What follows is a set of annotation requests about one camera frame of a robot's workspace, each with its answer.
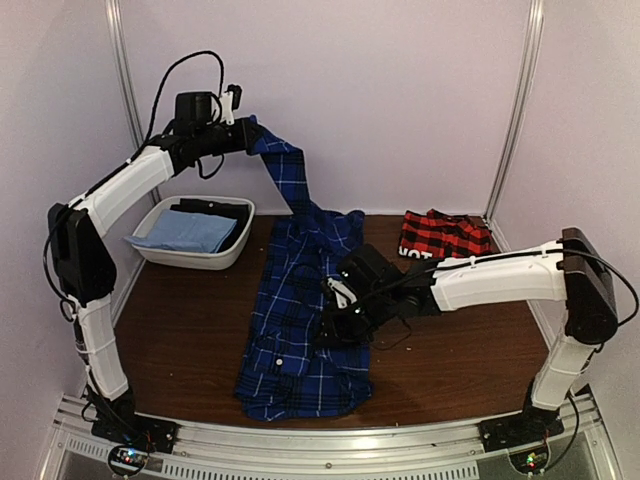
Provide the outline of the blue plaid long sleeve shirt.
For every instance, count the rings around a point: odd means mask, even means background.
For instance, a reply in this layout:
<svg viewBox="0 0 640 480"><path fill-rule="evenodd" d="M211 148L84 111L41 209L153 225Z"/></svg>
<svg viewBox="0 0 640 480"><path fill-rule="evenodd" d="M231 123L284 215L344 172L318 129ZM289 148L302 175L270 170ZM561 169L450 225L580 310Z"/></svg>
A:
<svg viewBox="0 0 640 480"><path fill-rule="evenodd" d="M234 394L257 421L348 415L371 398L370 352L318 348L327 301L321 282L364 242L365 214L318 206L304 152L265 127L251 148L261 157L288 216L275 220Z"/></svg>

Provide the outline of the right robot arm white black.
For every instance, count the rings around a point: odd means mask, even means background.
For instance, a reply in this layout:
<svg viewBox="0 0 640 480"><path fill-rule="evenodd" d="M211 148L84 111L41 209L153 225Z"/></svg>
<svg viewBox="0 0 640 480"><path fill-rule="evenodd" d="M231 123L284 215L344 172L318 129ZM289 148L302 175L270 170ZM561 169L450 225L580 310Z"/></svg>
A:
<svg viewBox="0 0 640 480"><path fill-rule="evenodd" d="M317 348L364 345L387 321L507 302L561 302L566 319L513 419L519 440L535 440L556 419L595 351L618 331L614 269L577 228L540 246L481 257L422 259L401 271L373 245L347 255L322 288Z"/></svg>

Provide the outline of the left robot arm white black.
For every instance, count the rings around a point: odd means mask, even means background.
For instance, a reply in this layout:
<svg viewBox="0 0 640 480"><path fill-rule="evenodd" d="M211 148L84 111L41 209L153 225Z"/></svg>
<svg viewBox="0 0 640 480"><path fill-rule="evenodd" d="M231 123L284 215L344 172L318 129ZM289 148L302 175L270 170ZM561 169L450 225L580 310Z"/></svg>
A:
<svg viewBox="0 0 640 480"><path fill-rule="evenodd" d="M72 324L98 418L123 444L144 433L122 368L112 325L117 267L104 238L154 188L194 167L205 156L252 153L263 134L253 117L202 127L186 135L151 137L121 166L67 204L47 214L43 267L63 314Z"/></svg>

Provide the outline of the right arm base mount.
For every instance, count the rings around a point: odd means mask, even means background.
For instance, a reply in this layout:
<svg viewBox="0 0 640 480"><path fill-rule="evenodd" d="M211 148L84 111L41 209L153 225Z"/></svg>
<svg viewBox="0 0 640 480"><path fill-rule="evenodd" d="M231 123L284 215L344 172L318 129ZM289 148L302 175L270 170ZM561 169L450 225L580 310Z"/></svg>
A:
<svg viewBox="0 0 640 480"><path fill-rule="evenodd" d="M542 442L562 434L564 425L556 412L520 412L481 421L478 430L484 451L493 452Z"/></svg>

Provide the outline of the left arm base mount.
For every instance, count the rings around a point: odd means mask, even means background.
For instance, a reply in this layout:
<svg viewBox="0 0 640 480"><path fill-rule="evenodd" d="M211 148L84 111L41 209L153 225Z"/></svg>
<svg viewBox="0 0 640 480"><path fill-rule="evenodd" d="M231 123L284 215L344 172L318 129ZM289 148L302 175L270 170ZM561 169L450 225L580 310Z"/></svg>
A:
<svg viewBox="0 0 640 480"><path fill-rule="evenodd" d="M132 422L99 414L91 427L93 436L149 453L171 454L178 433L173 421L135 415Z"/></svg>

